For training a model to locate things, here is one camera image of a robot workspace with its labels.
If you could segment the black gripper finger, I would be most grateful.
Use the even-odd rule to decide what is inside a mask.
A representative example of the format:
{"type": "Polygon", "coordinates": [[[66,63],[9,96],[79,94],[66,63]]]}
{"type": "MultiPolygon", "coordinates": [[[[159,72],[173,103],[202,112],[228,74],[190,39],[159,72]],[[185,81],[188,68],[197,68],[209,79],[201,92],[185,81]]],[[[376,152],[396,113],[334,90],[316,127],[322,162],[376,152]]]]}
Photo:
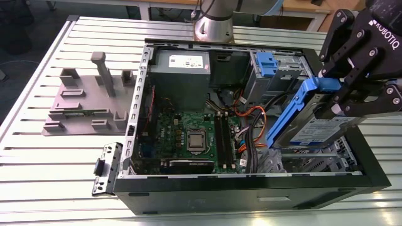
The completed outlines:
{"type": "Polygon", "coordinates": [[[341,74],[341,62],[325,64],[325,77],[344,78],[334,97],[316,111],[320,119],[336,116],[372,118],[402,113],[402,52],[373,47],[353,52],[346,62],[353,63],[341,74]]]}
{"type": "Polygon", "coordinates": [[[365,36],[365,32],[353,31],[354,20],[356,16],[350,10],[337,10],[318,55],[324,63],[320,77],[342,78],[352,69],[348,58],[365,36]]]}

